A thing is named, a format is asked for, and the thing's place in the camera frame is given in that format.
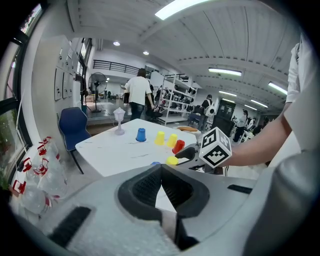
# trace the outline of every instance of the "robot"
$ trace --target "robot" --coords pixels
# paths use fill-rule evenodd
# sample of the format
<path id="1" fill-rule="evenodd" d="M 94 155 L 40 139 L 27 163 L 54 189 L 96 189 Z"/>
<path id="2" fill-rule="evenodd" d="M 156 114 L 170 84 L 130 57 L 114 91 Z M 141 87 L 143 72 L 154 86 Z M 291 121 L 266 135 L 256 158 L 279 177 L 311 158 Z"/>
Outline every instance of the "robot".
<path id="1" fill-rule="evenodd" d="M 218 139 L 220 130 L 210 132 L 201 145 L 176 155 L 189 159 L 180 165 L 132 169 L 77 191 L 41 219 L 37 227 L 45 236 L 33 232 L 37 243 L 56 255 L 272 253 L 317 197 L 319 152 L 289 157 L 266 168 L 257 181 L 194 171 L 198 166 L 212 170 L 228 158 L 213 154 L 228 144 Z M 155 207 L 161 186 L 176 211 L 169 220 Z"/>

